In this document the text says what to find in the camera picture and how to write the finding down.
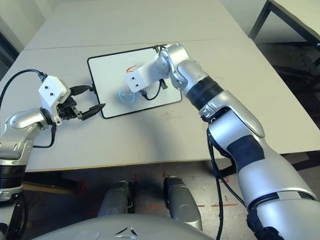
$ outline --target wall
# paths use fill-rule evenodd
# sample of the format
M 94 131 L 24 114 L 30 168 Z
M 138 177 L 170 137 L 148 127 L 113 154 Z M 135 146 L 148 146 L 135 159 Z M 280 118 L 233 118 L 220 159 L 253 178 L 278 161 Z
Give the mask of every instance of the wall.
M 0 30 L 19 51 L 22 51 L 60 3 L 76 1 L 91 0 L 0 0 Z M 249 33 L 265 3 L 265 0 L 221 1 L 246 33 Z M 257 41 L 293 42 L 303 41 L 303 38 L 277 16 L 270 15 Z

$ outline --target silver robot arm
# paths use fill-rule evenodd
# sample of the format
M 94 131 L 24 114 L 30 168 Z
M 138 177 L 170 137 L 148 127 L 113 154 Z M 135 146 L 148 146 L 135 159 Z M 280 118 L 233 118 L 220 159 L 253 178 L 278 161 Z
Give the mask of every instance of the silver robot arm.
M 320 203 L 296 170 L 265 141 L 259 121 L 229 91 L 223 90 L 180 44 L 129 73 L 125 81 L 138 92 L 170 78 L 208 122 L 212 145 L 236 163 L 248 210 L 247 223 L 258 239 L 319 238 Z
M 68 88 L 57 77 L 46 76 L 38 90 L 42 107 L 17 112 L 5 121 L 0 137 L 0 240 L 16 239 L 19 235 L 23 210 L 22 180 L 32 149 L 43 148 L 34 146 L 38 134 L 51 125 L 54 136 L 56 127 L 63 120 L 85 120 L 105 106 L 98 104 L 86 112 L 76 109 L 77 103 L 71 96 L 90 88 L 85 85 Z

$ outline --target red marker drawing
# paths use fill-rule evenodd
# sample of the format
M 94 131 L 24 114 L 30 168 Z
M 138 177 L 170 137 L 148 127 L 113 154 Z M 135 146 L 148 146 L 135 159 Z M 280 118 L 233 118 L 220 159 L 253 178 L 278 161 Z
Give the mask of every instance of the red marker drawing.
M 126 72 L 127 72 L 127 73 L 133 72 L 133 70 L 131 70 L 131 69 L 134 68 L 135 66 L 137 66 L 137 65 L 133 65 L 133 66 L 129 67 L 129 68 L 126 70 Z

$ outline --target wire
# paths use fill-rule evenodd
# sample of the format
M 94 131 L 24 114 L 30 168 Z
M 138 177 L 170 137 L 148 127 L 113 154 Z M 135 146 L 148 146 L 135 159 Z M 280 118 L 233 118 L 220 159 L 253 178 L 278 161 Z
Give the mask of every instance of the wire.
M 219 198 L 219 228 L 218 228 L 218 233 L 216 234 L 216 240 L 220 240 L 221 234 L 222 234 L 222 229 L 224 227 L 224 203 L 222 201 L 222 194 L 221 194 L 221 188 L 220 188 L 220 183 L 219 183 L 219 178 L 215 178 L 215 183 L 216 183 L 216 190 L 218 192 L 218 198 Z
M 28 217 L 29 217 L 29 209 L 28 209 L 28 203 L 26 201 L 26 198 L 24 196 L 24 192 L 21 192 L 21 198 L 23 201 L 23 205 L 24 205 L 24 218 L 23 218 L 23 225 L 22 228 L 19 232 L 18 237 L 16 238 L 17 240 L 21 240 L 22 236 L 24 235 L 26 228 L 27 228 L 27 223 L 28 223 Z
M 219 183 L 219 179 L 223 182 L 225 187 L 234 195 L 234 197 L 243 205 L 245 205 L 245 201 L 228 185 L 226 180 L 222 177 L 222 174 L 218 168 L 218 165 L 215 160 L 215 155 L 214 155 L 214 149 L 213 149 L 213 144 L 210 142 L 210 136 L 207 136 L 207 144 L 208 144 L 208 149 L 211 157 L 211 162 L 212 162 L 212 172 L 215 177 L 215 182 L 216 182 L 216 189 L 218 193 L 218 198 L 219 198 L 219 228 L 218 228 L 218 233 L 216 236 L 216 239 L 219 240 L 222 234 L 222 229 L 224 225 L 224 204 L 222 200 L 222 194 L 221 194 L 221 187 Z
M 221 181 L 225 185 L 225 187 L 232 193 L 232 195 L 243 205 L 246 206 L 245 201 L 238 195 L 236 192 L 229 186 L 229 184 L 226 182 L 226 180 L 221 177 Z
M 217 163 L 215 161 L 214 150 L 212 148 L 212 144 L 210 142 L 209 136 L 207 138 L 207 143 L 208 143 L 209 153 L 210 153 L 211 162 L 212 162 L 212 172 L 213 172 L 213 175 L 215 176 L 216 190 L 217 190 L 218 198 L 219 198 L 219 228 L 218 228 L 218 233 L 216 234 L 215 239 L 220 240 L 221 234 L 222 234 L 222 229 L 224 227 L 224 203 L 222 200 L 221 188 L 220 188 L 220 183 L 219 183 L 221 173 L 220 173 L 218 166 L 217 166 Z
M 51 127 L 51 142 L 50 142 L 50 144 L 47 146 L 34 145 L 33 148 L 35 148 L 35 149 L 48 149 L 48 148 L 50 148 L 55 143 L 56 132 L 57 132 L 57 125 L 55 123 L 53 123 L 52 127 Z
M 1 106 L 2 106 L 2 102 L 4 100 L 4 97 L 5 97 L 5 94 L 6 94 L 6 91 L 8 89 L 8 87 L 10 86 L 10 84 L 13 82 L 13 80 L 21 75 L 21 74 L 24 74 L 24 73 L 29 73 L 29 72 L 33 72 L 33 73 L 37 73 L 38 74 L 38 77 L 40 78 L 41 82 L 43 83 L 43 81 L 46 79 L 46 77 L 48 76 L 47 74 L 45 74 L 44 72 L 41 72 L 37 69 L 24 69 L 22 71 L 19 71 L 17 72 L 15 75 L 13 75 L 5 84 L 2 92 L 1 92 L 1 95 L 0 95 L 0 110 L 1 110 Z M 48 145 L 48 146 L 38 146 L 38 145 L 34 145 L 33 147 L 34 148 L 38 148 L 38 149 L 47 149 L 47 148 L 50 148 L 54 142 L 55 142 L 55 138 L 56 138 L 56 131 L 57 131 L 57 125 L 53 124 L 52 127 L 51 127 L 51 143 Z
M 141 94 L 141 95 L 142 95 L 142 97 L 144 97 L 146 100 L 151 101 L 151 100 L 154 100 L 156 97 L 158 97 L 158 95 L 159 95 L 159 93 L 160 93 L 160 89 L 161 89 L 161 81 L 159 81 L 159 88 L 158 88 L 158 91 L 156 92 L 156 94 L 155 94 L 154 97 L 148 98 L 146 91 L 145 91 L 145 93 L 143 93 L 143 94 Z
M 12 83 L 12 81 L 19 75 L 21 74 L 24 74 L 24 73 L 28 73 L 28 72 L 34 72 L 34 73 L 37 73 L 38 75 L 41 74 L 41 72 L 39 70 L 36 70 L 36 69 L 25 69 L 25 70 L 22 70 L 22 71 L 19 71 L 17 72 L 15 75 L 13 75 L 9 80 L 8 82 L 5 84 L 3 90 L 2 90 L 2 93 L 0 95 L 0 109 L 1 109 L 1 105 L 2 105 L 2 102 L 4 100 L 4 96 L 6 94 L 6 91 L 9 87 L 9 85 Z
M 222 177 L 221 172 L 216 164 L 216 160 L 215 160 L 215 156 L 214 156 L 214 151 L 213 151 L 213 145 L 209 140 L 208 137 L 208 147 L 209 147 L 209 152 L 212 152 L 210 154 L 211 159 L 215 162 L 216 165 L 216 170 L 217 170 L 217 175 L 219 175 L 219 178 L 221 179 L 221 181 L 223 182 L 223 184 L 225 185 L 225 187 L 232 193 L 232 195 L 243 205 L 246 206 L 245 201 L 230 187 L 230 185 L 226 182 L 226 180 Z

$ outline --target metal table frame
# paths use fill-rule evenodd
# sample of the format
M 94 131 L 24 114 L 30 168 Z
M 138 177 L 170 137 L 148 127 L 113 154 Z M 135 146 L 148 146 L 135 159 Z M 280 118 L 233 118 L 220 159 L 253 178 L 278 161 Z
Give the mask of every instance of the metal table frame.
M 275 4 L 273 4 L 270 0 L 267 0 L 260 12 L 257 20 L 255 21 L 248 37 L 255 41 L 260 29 L 264 25 L 267 17 L 270 12 L 273 12 L 280 19 L 282 19 L 285 23 L 287 23 L 291 28 L 293 28 L 298 34 L 300 34 L 305 40 L 307 40 L 312 46 L 314 46 L 318 51 L 320 51 L 320 39 L 315 37 L 311 32 L 309 32 L 304 26 L 302 26 L 299 22 L 293 19 L 286 12 L 281 10 Z M 314 64 L 316 66 L 320 65 L 320 57 L 315 60 Z

